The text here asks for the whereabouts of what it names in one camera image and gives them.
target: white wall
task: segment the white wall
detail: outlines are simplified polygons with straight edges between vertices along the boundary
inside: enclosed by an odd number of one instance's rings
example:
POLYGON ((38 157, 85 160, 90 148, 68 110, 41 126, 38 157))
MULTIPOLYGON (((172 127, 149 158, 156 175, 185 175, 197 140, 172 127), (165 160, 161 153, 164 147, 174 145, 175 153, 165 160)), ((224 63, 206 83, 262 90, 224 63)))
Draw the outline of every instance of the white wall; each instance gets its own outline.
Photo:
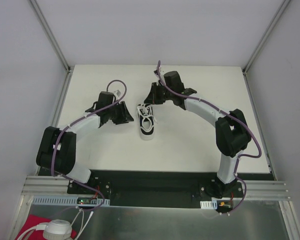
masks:
POLYGON ((38 0, 75 64, 244 67, 282 0, 38 0))
POLYGON ((26 0, 0 1, 0 240, 7 233, 26 175, 52 119, 65 79, 26 0))
POLYGON ((248 72, 270 159, 300 221, 300 0, 291 2, 248 72))

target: shoelace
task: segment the shoelace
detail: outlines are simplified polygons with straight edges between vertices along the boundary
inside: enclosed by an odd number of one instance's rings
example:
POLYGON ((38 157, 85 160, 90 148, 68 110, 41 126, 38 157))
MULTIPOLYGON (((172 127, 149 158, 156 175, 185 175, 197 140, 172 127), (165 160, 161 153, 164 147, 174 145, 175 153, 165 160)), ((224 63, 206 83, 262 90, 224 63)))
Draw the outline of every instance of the shoelace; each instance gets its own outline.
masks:
POLYGON ((142 128, 146 132, 149 132, 154 126, 152 124, 150 124, 150 126, 147 129, 145 129, 144 128, 144 121, 147 119, 150 123, 152 123, 151 118, 153 118, 154 122, 157 123, 156 117, 153 116, 153 114, 152 114, 151 107, 140 105, 140 106, 137 106, 136 109, 137 109, 139 115, 141 115, 143 117, 142 122, 141 122, 142 128))

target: white table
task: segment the white table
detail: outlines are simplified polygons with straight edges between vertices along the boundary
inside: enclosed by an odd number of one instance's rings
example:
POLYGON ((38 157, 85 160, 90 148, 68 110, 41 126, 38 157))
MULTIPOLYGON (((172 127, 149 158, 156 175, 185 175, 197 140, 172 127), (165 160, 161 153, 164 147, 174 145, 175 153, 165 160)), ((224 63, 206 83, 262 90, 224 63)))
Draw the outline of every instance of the white table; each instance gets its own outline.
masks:
MULTIPOLYGON (((67 91, 59 126, 68 124, 90 108, 105 91, 108 82, 123 80, 124 98, 134 122, 114 125, 111 121, 77 143, 76 160, 90 169, 125 171, 217 172, 221 153, 215 129, 197 115, 174 106, 171 101, 153 107, 158 120, 153 140, 139 135, 136 106, 148 95, 157 78, 154 65, 76 65, 67 91)), ((186 88, 229 110, 243 111, 247 124, 261 143, 255 116, 240 67, 167 66, 164 72, 178 71, 186 88)), ((123 87, 111 85, 114 91, 123 87)), ((256 154, 251 141, 245 153, 256 154)), ((242 158, 238 172, 269 173, 265 155, 242 158)))

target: red cloth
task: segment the red cloth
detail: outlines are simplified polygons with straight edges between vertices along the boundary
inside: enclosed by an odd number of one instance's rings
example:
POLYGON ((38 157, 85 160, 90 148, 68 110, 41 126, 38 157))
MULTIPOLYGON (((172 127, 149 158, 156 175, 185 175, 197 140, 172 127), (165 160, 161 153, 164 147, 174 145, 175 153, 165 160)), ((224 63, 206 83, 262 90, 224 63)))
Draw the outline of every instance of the red cloth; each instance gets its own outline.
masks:
MULTIPOLYGON (((35 216, 35 215, 29 215, 28 218, 25 221, 25 224, 23 225, 23 227, 21 228, 20 232, 18 233, 18 235, 16 236, 15 240, 18 239, 18 237, 26 230, 28 230, 29 228, 32 228, 40 223, 48 223, 51 222, 50 219, 48 218, 44 218, 44 217, 39 217, 39 216, 35 216)), ((38 230, 38 231, 34 231, 30 237, 28 238, 28 240, 45 240, 43 237, 43 233, 44 231, 42 230, 38 230)), ((71 237, 74 239, 75 236, 77 235, 76 231, 74 231, 72 229, 72 233, 71 233, 71 237)))

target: shoe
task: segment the shoe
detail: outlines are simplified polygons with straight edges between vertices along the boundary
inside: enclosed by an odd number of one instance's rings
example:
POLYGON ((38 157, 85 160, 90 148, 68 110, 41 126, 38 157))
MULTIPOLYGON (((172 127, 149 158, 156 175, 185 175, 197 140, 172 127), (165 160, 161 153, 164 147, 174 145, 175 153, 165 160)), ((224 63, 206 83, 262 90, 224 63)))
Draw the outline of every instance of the shoe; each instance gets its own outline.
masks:
POLYGON ((146 141, 153 139, 156 118, 153 115, 152 106, 150 104, 139 104, 136 109, 139 117, 140 137, 146 141))

